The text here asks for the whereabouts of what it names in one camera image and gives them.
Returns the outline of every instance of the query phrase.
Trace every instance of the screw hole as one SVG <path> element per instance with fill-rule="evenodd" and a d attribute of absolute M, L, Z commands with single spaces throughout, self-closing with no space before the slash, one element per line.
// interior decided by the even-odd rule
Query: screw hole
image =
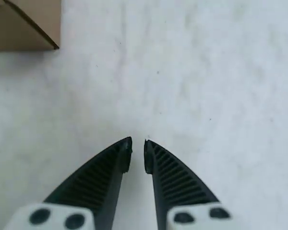
<path fill-rule="evenodd" d="M 230 214 L 221 207 L 214 207 L 210 209 L 209 215 L 214 219 L 228 219 L 230 218 Z"/>
<path fill-rule="evenodd" d="M 73 214 L 67 217 L 65 227 L 70 230 L 75 230 L 84 225 L 85 218 L 82 214 Z"/>
<path fill-rule="evenodd" d="M 39 225 L 45 223 L 49 219 L 49 216 L 50 210 L 41 208 L 31 214 L 29 221 L 33 225 Z"/>
<path fill-rule="evenodd" d="M 186 224 L 186 223 L 193 223 L 195 221 L 195 218 L 187 212 L 180 212 L 175 215 L 174 221 L 176 223 Z"/>

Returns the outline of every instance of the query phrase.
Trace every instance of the white surface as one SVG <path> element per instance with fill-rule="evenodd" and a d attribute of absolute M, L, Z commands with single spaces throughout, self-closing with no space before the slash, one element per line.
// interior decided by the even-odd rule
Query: white surface
<path fill-rule="evenodd" d="M 0 229 L 126 136 L 114 230 L 156 230 L 145 138 L 288 229 L 288 0 L 63 2 L 60 51 L 0 54 Z"/>
<path fill-rule="evenodd" d="M 168 212 L 167 230 L 248 230 L 240 218 L 232 214 L 230 214 L 231 218 L 211 218 L 209 213 L 212 208 L 223 208 L 230 213 L 219 202 L 174 207 Z M 194 218 L 194 221 L 177 223 L 174 219 L 178 213 L 188 213 Z"/>
<path fill-rule="evenodd" d="M 29 221 L 30 216 L 41 208 L 50 211 L 49 218 L 42 224 L 32 225 Z M 89 209 L 51 204 L 31 204 L 19 208 L 4 230 L 67 230 L 65 221 L 74 214 L 81 214 L 84 217 L 83 226 L 78 230 L 95 230 L 94 216 Z"/>

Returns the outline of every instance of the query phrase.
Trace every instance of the brown cardboard box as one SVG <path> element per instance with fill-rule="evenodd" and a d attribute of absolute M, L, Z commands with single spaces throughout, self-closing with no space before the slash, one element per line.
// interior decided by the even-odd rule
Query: brown cardboard box
<path fill-rule="evenodd" d="M 60 46 L 61 0 L 0 0 L 0 51 Z"/>

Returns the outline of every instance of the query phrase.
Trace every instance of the cardboard box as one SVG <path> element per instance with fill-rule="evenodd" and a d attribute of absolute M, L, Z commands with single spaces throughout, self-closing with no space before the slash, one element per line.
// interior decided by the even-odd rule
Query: cardboard box
<path fill-rule="evenodd" d="M 60 46 L 61 0 L 0 0 L 0 51 Z"/>

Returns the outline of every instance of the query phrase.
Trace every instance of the white floor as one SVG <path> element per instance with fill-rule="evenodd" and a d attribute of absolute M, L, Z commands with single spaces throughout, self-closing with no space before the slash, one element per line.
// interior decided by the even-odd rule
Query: white floor
<path fill-rule="evenodd" d="M 64 0 L 57 52 L 0 54 L 0 229 L 133 137 L 113 230 L 156 230 L 144 139 L 250 229 L 288 229 L 288 0 Z"/>

